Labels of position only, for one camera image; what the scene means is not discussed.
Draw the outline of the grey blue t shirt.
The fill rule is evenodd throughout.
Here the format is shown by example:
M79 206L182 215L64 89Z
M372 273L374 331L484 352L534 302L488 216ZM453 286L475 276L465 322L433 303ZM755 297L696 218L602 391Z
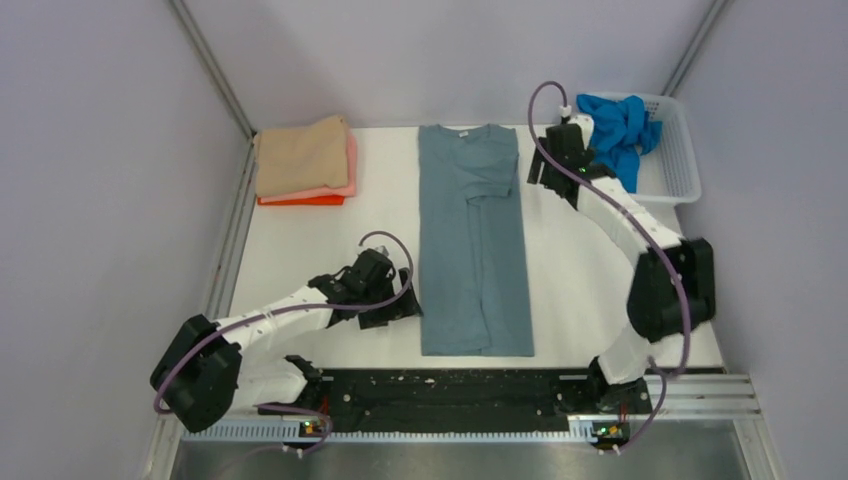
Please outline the grey blue t shirt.
M515 130L418 130L425 356L535 354Z

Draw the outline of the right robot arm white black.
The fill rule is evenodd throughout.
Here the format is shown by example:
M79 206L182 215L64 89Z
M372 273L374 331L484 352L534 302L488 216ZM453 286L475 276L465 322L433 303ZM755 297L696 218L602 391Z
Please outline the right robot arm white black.
M716 315L714 251L657 220L607 166L594 160L583 129L561 122L536 141L528 181L553 191L592 220L633 267L628 325L589 365L586 397L600 412L637 399L653 344L691 333Z

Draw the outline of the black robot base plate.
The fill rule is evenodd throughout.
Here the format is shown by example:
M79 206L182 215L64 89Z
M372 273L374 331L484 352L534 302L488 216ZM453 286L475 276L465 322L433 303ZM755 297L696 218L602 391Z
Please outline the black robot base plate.
M573 415L653 409L645 381L608 386L580 369L327 369L290 404L336 433L557 432Z

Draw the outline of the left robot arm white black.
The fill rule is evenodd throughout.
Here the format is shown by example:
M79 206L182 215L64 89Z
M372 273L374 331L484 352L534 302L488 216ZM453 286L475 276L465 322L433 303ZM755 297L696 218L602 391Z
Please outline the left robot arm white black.
M216 320L189 318L151 374L156 407L191 433L228 414L268 405L302 414L314 410L322 375L285 347L351 319L367 330L420 315L412 273L369 248L351 265L318 275L262 308Z

